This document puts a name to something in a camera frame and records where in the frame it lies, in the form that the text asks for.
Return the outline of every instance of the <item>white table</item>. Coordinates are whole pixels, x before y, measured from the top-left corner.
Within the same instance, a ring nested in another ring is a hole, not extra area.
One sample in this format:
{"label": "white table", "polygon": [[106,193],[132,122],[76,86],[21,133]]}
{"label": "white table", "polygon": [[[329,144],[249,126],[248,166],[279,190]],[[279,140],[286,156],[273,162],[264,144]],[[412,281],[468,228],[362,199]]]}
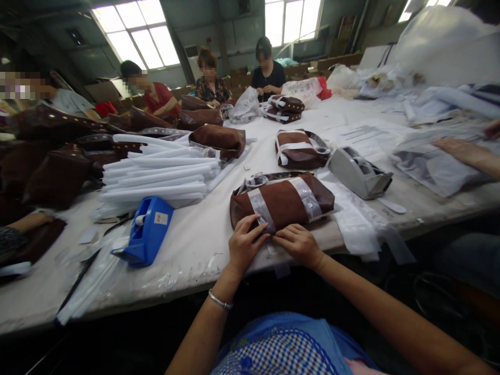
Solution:
{"label": "white table", "polygon": [[[375,105],[331,98],[321,102],[318,108],[306,110],[302,119],[292,124],[281,125],[258,118],[237,126],[246,130],[247,137],[258,138],[244,160],[251,169],[245,171],[242,164],[238,165],[202,202],[176,210],[154,264],[143,269],[123,268],[97,296],[86,317],[144,308],[208,289],[229,260],[227,242],[232,234],[229,220],[232,191],[252,174],[283,171],[278,167],[274,151],[276,132],[304,128],[334,142],[331,128],[345,123],[354,124],[369,118],[406,123],[403,116],[379,113]],[[403,205],[408,212],[397,215],[376,201],[369,204],[406,239],[500,207],[498,184],[443,198],[397,170],[388,160],[378,161],[377,165],[395,173],[385,198]],[[80,196],[78,202],[63,213],[68,225],[51,249],[34,265],[29,277],[0,287],[0,334],[32,329],[53,321],[76,278],[79,260],[90,256],[85,251],[86,246],[77,245],[77,240],[92,224],[90,213],[99,206],[95,199],[97,194]],[[109,226],[102,225],[100,234]],[[333,217],[311,224],[310,229],[323,250],[346,252]],[[285,252],[271,255],[262,250],[249,271],[272,269],[290,261]]]}

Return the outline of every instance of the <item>gray tape dispenser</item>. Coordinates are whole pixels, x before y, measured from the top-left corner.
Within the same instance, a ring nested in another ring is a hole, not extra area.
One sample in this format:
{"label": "gray tape dispenser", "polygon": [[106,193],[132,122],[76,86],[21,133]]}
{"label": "gray tape dispenser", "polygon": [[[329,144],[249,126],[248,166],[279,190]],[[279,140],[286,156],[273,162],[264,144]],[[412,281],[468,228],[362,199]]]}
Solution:
{"label": "gray tape dispenser", "polygon": [[328,163],[328,169],[363,199],[384,195],[394,174],[381,171],[351,147],[337,148]]}

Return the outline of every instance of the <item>silver bracelet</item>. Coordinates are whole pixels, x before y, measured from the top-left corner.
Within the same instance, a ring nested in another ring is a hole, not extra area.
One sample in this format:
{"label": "silver bracelet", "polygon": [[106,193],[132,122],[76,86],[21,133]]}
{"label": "silver bracelet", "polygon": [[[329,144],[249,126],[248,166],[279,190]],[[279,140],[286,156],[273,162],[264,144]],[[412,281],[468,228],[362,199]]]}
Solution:
{"label": "silver bracelet", "polygon": [[217,297],[215,297],[212,294],[212,289],[210,289],[208,291],[208,295],[210,296],[210,298],[212,299],[212,301],[214,301],[217,305],[219,305],[220,307],[222,307],[224,310],[231,310],[233,308],[233,306],[234,306],[234,304],[233,305],[228,305],[227,303],[224,303],[221,300],[217,299]]}

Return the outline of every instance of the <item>blue tape dispenser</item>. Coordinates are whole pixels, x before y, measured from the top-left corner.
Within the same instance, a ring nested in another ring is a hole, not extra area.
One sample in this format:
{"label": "blue tape dispenser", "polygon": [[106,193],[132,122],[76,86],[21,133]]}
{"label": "blue tape dispenser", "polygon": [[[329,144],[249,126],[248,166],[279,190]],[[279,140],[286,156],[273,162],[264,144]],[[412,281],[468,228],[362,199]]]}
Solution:
{"label": "blue tape dispenser", "polygon": [[144,198],[134,216],[129,245],[112,250],[111,254],[125,260],[130,267],[150,266],[167,234],[172,214],[173,208],[163,199]]}

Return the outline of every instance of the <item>red shirt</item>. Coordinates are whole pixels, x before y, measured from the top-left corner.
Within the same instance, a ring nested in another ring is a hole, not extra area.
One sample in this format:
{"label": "red shirt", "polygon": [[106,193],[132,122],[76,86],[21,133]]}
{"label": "red shirt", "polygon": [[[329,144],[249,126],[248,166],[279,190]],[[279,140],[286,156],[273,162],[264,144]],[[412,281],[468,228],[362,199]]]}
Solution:
{"label": "red shirt", "polygon": [[[147,109],[149,109],[149,112],[151,114],[153,114],[160,108],[164,107],[169,102],[169,100],[173,98],[172,93],[168,90],[168,87],[166,87],[163,83],[153,82],[153,85],[155,86],[156,95],[158,96],[159,102],[154,100],[148,93],[144,94],[144,102],[146,103]],[[178,118],[180,110],[181,106],[177,104],[175,108],[168,113],[172,117]]]}

